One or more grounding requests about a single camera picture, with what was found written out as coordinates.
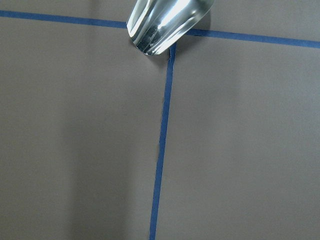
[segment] shiny metal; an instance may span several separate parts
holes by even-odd
[[[127,22],[135,46],[159,55],[210,10],[214,0],[137,0]]]

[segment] gray panel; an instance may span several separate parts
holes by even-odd
[[[178,43],[157,240],[320,237],[320,50]]]
[[[318,0],[215,0],[197,27],[320,41]]]
[[[0,25],[0,239],[147,239],[168,56],[125,29]]]
[[[1,0],[0,9],[37,14],[127,21],[136,0]]]

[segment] metal scoop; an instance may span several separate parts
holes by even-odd
[[[126,24],[135,46],[159,55],[210,10],[215,0],[137,0]]]

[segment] silver metal object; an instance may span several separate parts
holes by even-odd
[[[127,22],[135,46],[159,55],[210,10],[215,0],[137,0]]]

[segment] blue painter's tape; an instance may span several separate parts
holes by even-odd
[[[101,19],[73,17],[73,16],[29,13],[29,12],[20,12],[20,11],[0,10],[0,17],[91,25],[91,26],[119,28],[119,29],[127,28],[127,25],[124,21],[111,21],[111,20],[101,20]],[[233,32],[225,32],[225,31],[213,31],[213,30],[201,30],[201,29],[191,29],[187,33],[187,35],[320,49],[320,41],[310,41],[310,40],[302,40],[302,39],[294,39],[294,38],[252,35],[252,34],[245,34],[245,33],[233,33]]]
[[[126,23],[122,21],[110,21],[110,20],[101,20],[101,19],[92,19],[92,18],[83,18],[83,17],[49,15],[49,14],[28,13],[28,12],[19,12],[19,11],[0,10],[0,17],[40,20],[40,21],[68,23],[68,24],[91,25],[91,26],[110,27],[110,28],[118,28],[118,29],[127,28]]]
[[[187,35],[320,49],[320,41],[309,41],[275,36],[252,35],[244,33],[232,33],[225,31],[212,31],[200,29],[191,29],[187,33]]]
[[[174,64],[176,59],[176,47],[177,47],[176,43],[170,47],[170,58],[168,60],[168,66],[166,71],[164,103],[163,103],[163,110],[162,110],[162,121],[161,121],[161,130],[160,130],[160,139],[159,139],[159,155],[158,155],[158,161],[156,163],[156,170],[155,170],[155,181],[154,181],[154,190],[153,190],[153,202],[152,202],[152,210],[151,210],[149,240],[156,239],[159,200],[160,200],[160,191],[161,191],[161,183],[162,183],[162,171],[164,166],[166,138],[167,138],[167,129],[168,129],[168,120],[169,120],[169,110],[170,110],[171,89],[172,89],[172,82],[173,82],[173,75],[174,75]]]

